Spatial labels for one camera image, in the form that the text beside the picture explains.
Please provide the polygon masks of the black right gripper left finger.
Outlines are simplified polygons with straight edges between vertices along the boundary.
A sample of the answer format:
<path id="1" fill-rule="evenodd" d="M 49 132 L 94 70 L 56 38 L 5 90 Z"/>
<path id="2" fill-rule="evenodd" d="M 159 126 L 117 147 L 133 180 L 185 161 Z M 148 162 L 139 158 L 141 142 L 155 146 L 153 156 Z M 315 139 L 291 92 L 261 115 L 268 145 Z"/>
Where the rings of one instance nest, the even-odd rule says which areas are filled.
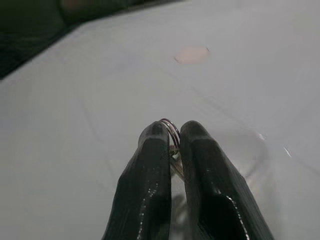
<path id="1" fill-rule="evenodd" d="M 104 240 L 167 240 L 171 223 L 171 172 L 167 128 L 155 121 L 117 182 Z"/>

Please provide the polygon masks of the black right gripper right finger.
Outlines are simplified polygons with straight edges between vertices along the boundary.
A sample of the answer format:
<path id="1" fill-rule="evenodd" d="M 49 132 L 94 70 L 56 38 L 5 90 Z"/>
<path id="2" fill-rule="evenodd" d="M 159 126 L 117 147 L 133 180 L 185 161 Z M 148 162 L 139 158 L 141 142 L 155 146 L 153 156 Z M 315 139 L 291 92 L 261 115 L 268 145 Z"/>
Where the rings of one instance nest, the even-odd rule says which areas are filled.
<path id="1" fill-rule="evenodd" d="M 194 240 L 270 240 L 245 178 L 197 121 L 180 129 L 180 155 Z"/>

